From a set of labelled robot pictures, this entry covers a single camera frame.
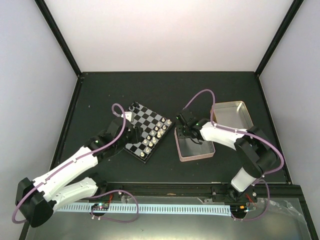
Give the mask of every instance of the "purple cable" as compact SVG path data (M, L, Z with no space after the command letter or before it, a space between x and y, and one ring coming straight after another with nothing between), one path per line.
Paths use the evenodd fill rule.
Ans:
M132 223L134 222L135 220L138 219L139 217L139 205L138 205L138 201L137 199L128 191L125 191L125 190L112 190L112 191L108 191L108 192L105 192L101 195L98 195L98 196L91 196L91 197L88 197L88 199L97 199L97 198L100 198L100 197L103 197L105 195L109 195L109 194L113 194L113 193L118 193L118 192L121 192L121 193L125 193L125 194L128 194L130 197L132 197L132 199L134 200L135 202L135 205L136 205L136 214L135 214L135 217L132 218L131 220L117 220L117 219L113 219L113 218L110 218L110 217L103 217L101 216L100 219L104 219L104 220L109 220L109 221L113 221L113 222L116 222L116 223L121 223L121 224L128 224L128 223ZM94 216L94 209L91 210L91 216L94 218L96 216Z
M211 95L212 95L212 100L213 100L213 102L212 102L211 113L210 113L210 122L211 122L212 126L215 126L216 128L219 128L219 129L222 129L222 130L225 130L225 131L229 131L229 132L232 132L232 133L238 133L238 134L247 135L247 136L249 136L249 137L251 137L251 138L254 138L254 139L259 140L260 142L262 142L262 143L266 144L268 147L270 147L270 148L279 156L279 158L280 158L280 165L279 165L277 168L275 168L275 169L272 169L272 170L270 170L270 171L266 171L266 172L264 173L264 175L272 174L272 173L277 172L277 171L279 171L280 169L282 169L282 167L283 167L284 164L285 164L285 159L284 159L284 157L282 156L282 154L280 153L280 151L279 151L275 146L273 146L270 142L268 142L267 140L263 139L262 137L259 137L259 136L257 136L257 135L254 135L254 134L252 134L252 133L249 133L249 132L246 132L246 131L241 131L241 130L238 130L238 129L236 129L236 128L229 127L229 126L223 126L223 125L220 125L220 124L217 124L217 123L214 122L214 120L213 120L213 119L214 119L214 106L215 106L215 104L216 104L216 98L215 98L215 94L214 94L214 92L213 92L212 90L210 90L210 89L204 89L204 90L198 92L196 95L194 95L194 97L187 103L187 105L186 105L184 108L187 108L187 107L193 102L193 100L194 100L196 97L198 97L200 94L202 94L202 93L204 93L204 92L209 92L209 93L211 93Z
M17 212L19 210L19 208L21 207L21 205L25 202L25 200L35 191L37 190L41 185L43 185L44 183L43 182L40 182L37 186L35 186L34 188L31 189L31 191L29 191L22 199L21 201L17 204L16 208L14 209L13 211L13 214L12 214L12 217L11 217L11 220L14 224L23 224L27 221L27 219L25 220L21 220L21 221L17 221L16 220L16 215L17 215Z
M78 156L78 157L76 158L76 160L79 160L79 159L81 159L81 158L83 158L83 157L85 157L85 156L88 156L88 155L90 155L90 154L94 154L94 153L96 153L96 152L99 152L99 151L101 151L101 150L103 150L103 149L106 149L106 148L110 147L110 146L111 146L112 144L114 144L114 143L121 137L121 135L124 133L125 128L126 128L126 114L125 114L125 110L124 110L124 108L123 108L120 104L118 104L118 103L113 104L112 107L111 107L111 110L112 110L112 113L113 113L115 116L117 116L117 117L120 117L121 115L118 114L118 113L116 113L116 111L115 111L115 106L119 107L120 110L121 110L121 112L122 112L122 114L123 114L123 124L122 124L122 128L121 128L121 131L119 132L118 136L116 136L116 137L115 137L111 142L109 142L108 144L106 144L106 145L104 145L104 146L102 146L102 147L100 147L100 148L98 148L98 149L96 149L96 150L90 151L90 152L88 152L88 153L86 153L86 154L83 154L83 155L81 155L81 156Z
M57 174L59 171L61 171L62 169L66 168L67 166L69 166L70 164L72 164L74 161L70 161L67 164L63 165L62 167L60 167L59 169L57 169L55 172L53 172L51 175L49 175L45 181L48 181L52 176L54 176L55 174ZM35 186L34 188L31 189L31 191L29 191L21 200L20 202L17 204L17 206L15 207L11 220L14 224L23 224L25 223L27 220L21 220L18 221L16 220L16 216L17 216L17 212L19 211L21 205L27 200L27 198L34 192L36 191L40 186L42 186L43 184L45 184L44 182L40 182L37 186Z
M83 154L83 155L77 157L76 160L79 160L79 159L84 158L84 157L86 157L86 156L88 156L88 155L90 155L90 154L94 154L94 153L96 153L96 152L99 152L99 151L101 151L101 150L103 150L103 149L106 149L106 148L110 147L110 146L111 146L112 144L114 144L114 143L121 137L121 135L124 133L124 130L125 130L125 128L126 128L125 110L124 110L124 108L123 108L120 104L118 104L118 103L113 104L112 107L111 107L111 110L112 110L112 113L113 113L115 116L117 116L117 117L120 117L121 115L118 114L118 113L116 113L116 111L115 111L115 106L117 106L117 107L120 108L120 110L121 110L121 112L122 112L122 114L123 114L123 116L124 116L124 118L123 118L123 125L122 125L121 131L119 132L118 136L116 136L116 137L115 137L111 142L109 142L108 144L106 144L106 145L104 145L104 146L102 146L102 147L100 147L100 148L98 148L98 149L96 149L96 150L90 151L90 152L88 152L88 153L86 153L86 154ZM71 160L71 161L68 162L67 164L65 164L65 165L63 165L62 167L58 168L56 171L54 171L52 174L50 174L50 175L45 179L45 181L48 181L50 178L52 178L54 175L56 175L58 172L60 172L62 169L66 168L67 166L69 166L69 165L72 164L73 162L74 162L74 161ZM21 201L17 204L17 206L15 207L15 209L14 209L14 211L13 211L12 217L11 217L13 223L15 223L15 224L22 224L22 223L25 223L25 222L27 221L26 219L25 219L25 220L21 220L21 221L17 221L17 220L16 220L17 212L18 212L19 208L21 207L21 205L26 201L26 199L27 199L34 191L36 191L41 185L43 185L43 184L45 184L45 183L44 183L44 182L41 182L40 184L38 184L37 186L35 186L34 188L32 188L32 189L21 199Z
M239 220L239 221L246 221L246 222L249 222L249 221L254 221L254 220L258 220L260 218L262 218L268 211L268 208L269 208L269 204L270 204L270 190L269 190L269 186L268 186L268 183L261 179L258 183L261 183L263 182L265 184L265 187L266 187L266 193L267 193L267 199L266 199L266 206L265 206L265 209L264 211L259 215L259 216L256 216L256 217L253 217L253 218L250 218L250 219L241 219L241 218L236 218L232 213L231 213L231 216L233 219L235 220Z

